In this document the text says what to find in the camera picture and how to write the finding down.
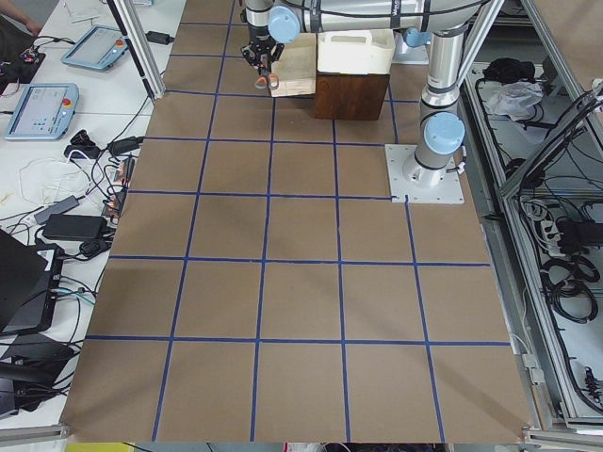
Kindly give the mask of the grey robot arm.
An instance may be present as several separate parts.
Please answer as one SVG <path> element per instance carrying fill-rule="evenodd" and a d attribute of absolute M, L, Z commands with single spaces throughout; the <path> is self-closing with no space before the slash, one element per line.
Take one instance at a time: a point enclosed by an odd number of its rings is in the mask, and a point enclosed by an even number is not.
<path fill-rule="evenodd" d="M 421 93 L 421 139 L 402 166 L 406 181 L 433 187 L 461 148 L 465 128 L 457 116 L 462 79 L 502 6 L 499 1 L 244 1 L 242 22 L 250 41 L 241 54 L 268 87 L 273 62 L 302 33 L 415 28 L 432 35 Z"/>

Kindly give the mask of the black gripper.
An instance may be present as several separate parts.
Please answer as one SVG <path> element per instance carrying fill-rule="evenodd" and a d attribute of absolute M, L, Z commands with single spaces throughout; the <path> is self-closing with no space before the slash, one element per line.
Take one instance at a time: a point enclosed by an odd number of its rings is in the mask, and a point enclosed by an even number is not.
<path fill-rule="evenodd" d="M 272 72 L 272 64 L 280 59 L 284 49 L 282 43 L 267 39 L 250 41 L 240 51 L 249 65 L 257 69 L 259 74 L 268 74 Z"/>

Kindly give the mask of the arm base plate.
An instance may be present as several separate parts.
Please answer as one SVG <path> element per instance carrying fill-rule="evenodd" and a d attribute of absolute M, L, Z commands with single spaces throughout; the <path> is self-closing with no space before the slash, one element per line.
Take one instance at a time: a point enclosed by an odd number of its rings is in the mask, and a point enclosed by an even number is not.
<path fill-rule="evenodd" d="M 425 169 L 416 162 L 416 145 L 386 144 L 385 163 L 392 202 L 463 204 L 464 194 L 454 157 L 443 169 Z"/>

